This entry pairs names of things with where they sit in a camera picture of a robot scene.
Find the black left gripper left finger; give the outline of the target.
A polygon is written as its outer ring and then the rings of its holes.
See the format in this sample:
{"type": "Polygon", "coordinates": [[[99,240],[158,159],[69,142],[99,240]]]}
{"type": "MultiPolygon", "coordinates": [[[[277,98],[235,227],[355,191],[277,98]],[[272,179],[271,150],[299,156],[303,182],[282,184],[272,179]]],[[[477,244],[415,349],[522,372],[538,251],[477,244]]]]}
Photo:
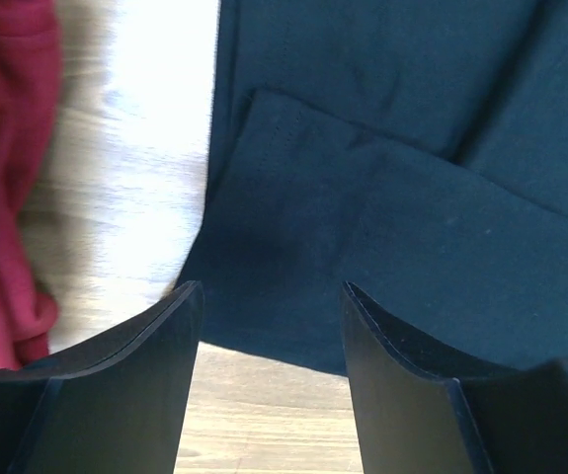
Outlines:
{"type": "Polygon", "coordinates": [[[203,322],[189,281],[144,312],[0,370],[0,473],[170,473],[203,322]]]}

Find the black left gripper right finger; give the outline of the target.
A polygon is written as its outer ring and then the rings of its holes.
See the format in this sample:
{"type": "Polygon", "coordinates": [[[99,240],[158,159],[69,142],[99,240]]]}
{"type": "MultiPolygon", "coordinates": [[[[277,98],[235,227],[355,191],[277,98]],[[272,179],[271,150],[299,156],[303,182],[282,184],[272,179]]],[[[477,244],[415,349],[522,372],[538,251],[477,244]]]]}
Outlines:
{"type": "Polygon", "coordinates": [[[568,358],[516,370],[452,348],[348,282],[347,374],[367,473],[568,473],[568,358]]]}

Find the black floral print t-shirt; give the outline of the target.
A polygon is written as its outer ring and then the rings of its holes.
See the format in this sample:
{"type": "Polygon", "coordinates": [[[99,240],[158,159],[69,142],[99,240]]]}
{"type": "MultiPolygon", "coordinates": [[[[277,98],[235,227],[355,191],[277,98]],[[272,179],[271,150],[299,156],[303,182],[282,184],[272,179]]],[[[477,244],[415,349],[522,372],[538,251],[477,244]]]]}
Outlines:
{"type": "Polygon", "coordinates": [[[212,345],[342,373],[339,292],[514,367],[568,356],[568,1],[224,1],[212,345]]]}

